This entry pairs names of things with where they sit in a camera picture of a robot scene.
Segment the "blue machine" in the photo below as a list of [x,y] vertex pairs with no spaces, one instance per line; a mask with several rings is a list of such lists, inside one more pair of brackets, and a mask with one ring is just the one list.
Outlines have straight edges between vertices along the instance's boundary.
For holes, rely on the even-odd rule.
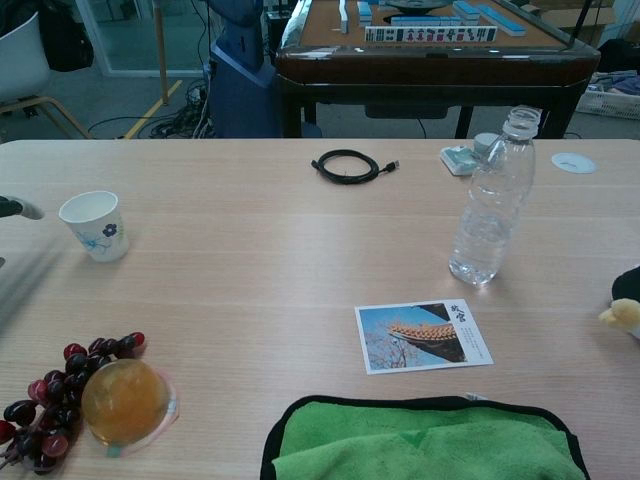
[[225,21],[214,45],[209,111],[220,138],[282,137],[275,68],[264,61],[262,0],[207,0]]

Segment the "wooden table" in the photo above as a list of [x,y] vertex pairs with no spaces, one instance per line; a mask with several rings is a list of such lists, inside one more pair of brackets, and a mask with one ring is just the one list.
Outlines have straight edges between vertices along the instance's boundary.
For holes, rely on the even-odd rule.
[[[84,432],[65,479],[257,478],[284,409],[309,394],[403,399],[478,392],[560,416],[594,479],[637,478],[640,348],[600,325],[613,279],[639,263],[640,143],[540,141],[529,206],[499,276],[447,268],[467,182],[450,140],[28,141],[0,147],[0,194],[47,217],[1,220],[0,405],[63,365],[70,341],[142,330],[181,416],[153,445],[104,457]],[[309,165],[360,149],[400,169],[354,187]],[[590,155],[573,175],[550,155]],[[99,265],[57,218],[110,189],[132,247]],[[354,305],[465,298],[494,366],[366,376]],[[18,478],[20,469],[2,472]]]

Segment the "green towel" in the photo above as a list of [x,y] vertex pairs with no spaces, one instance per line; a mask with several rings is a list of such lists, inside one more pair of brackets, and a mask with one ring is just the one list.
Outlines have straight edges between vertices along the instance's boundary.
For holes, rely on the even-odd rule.
[[311,402],[287,420],[278,480],[584,480],[567,434],[537,415]]

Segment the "cup rim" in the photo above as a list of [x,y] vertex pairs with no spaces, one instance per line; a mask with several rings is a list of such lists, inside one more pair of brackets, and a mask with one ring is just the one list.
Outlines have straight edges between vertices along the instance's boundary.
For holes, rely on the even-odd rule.
[[[114,200],[113,207],[111,207],[111,209],[107,210],[105,213],[102,213],[102,214],[98,215],[95,218],[87,218],[87,219],[82,220],[82,221],[69,220],[68,218],[65,218],[64,209],[66,207],[68,207],[71,203],[76,202],[76,201],[78,201],[79,199],[81,199],[83,197],[87,197],[87,196],[90,196],[90,195],[95,195],[96,193],[106,193],[106,194],[110,195]],[[110,192],[108,190],[94,190],[92,192],[80,193],[78,195],[75,195],[74,197],[71,197],[69,200],[67,200],[66,202],[64,202],[62,204],[62,206],[60,207],[60,210],[58,210],[58,217],[60,218],[60,220],[62,220],[65,223],[68,223],[70,225],[81,225],[83,223],[95,222],[96,220],[99,220],[102,217],[106,217],[110,213],[114,212],[115,209],[118,208],[119,201],[120,201],[120,199],[118,198],[118,196],[115,193]]]

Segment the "wooden chair leg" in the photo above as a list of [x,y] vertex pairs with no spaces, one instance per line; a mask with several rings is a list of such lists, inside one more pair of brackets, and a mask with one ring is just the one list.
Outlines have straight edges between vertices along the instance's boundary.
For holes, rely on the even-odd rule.
[[40,110],[42,113],[44,113],[47,118],[49,120],[51,120],[51,123],[53,123],[56,127],[58,127],[58,129],[64,133],[66,135],[67,138],[73,138],[71,136],[71,134],[69,133],[69,130],[67,130],[66,128],[64,128],[64,125],[62,125],[58,119],[56,117],[54,117],[53,115],[51,115],[51,112],[49,111],[49,109],[47,107],[45,107],[43,104],[40,104],[36,107],[38,110]]
[[69,113],[67,109],[65,109],[58,100],[56,100],[53,97],[38,97],[38,98],[42,99],[41,103],[50,103],[51,105],[53,105],[55,109],[58,110],[60,114],[64,118],[66,118],[69,121],[69,123],[73,125],[75,129],[78,130],[78,132],[80,132],[80,134],[84,138],[88,138],[88,139],[93,138],[93,136],[89,133],[89,131],[86,128],[84,128],[84,125],[78,122],[78,120],[76,120],[76,118],[73,115],[71,115],[71,113]]
[[[0,113],[13,112],[15,110],[20,110],[22,108],[27,108],[27,107],[35,107],[35,106],[42,107],[43,103],[49,103],[53,105],[53,107],[56,110],[58,110],[58,112],[60,112],[60,115],[66,118],[69,121],[69,123],[73,125],[74,128],[78,130],[78,132],[80,132],[80,134],[84,138],[93,139],[93,136],[89,133],[89,131],[86,128],[84,128],[84,126],[80,122],[78,122],[78,120],[76,120],[76,118],[73,115],[71,115],[71,113],[69,113],[58,100],[56,100],[53,97],[33,97],[27,100],[22,100],[20,102],[12,103],[9,105],[0,106]],[[50,112],[45,112],[45,113],[47,114],[47,117],[52,118],[50,116]],[[61,128],[58,122],[54,120],[52,121],[53,123],[56,124],[58,128]]]

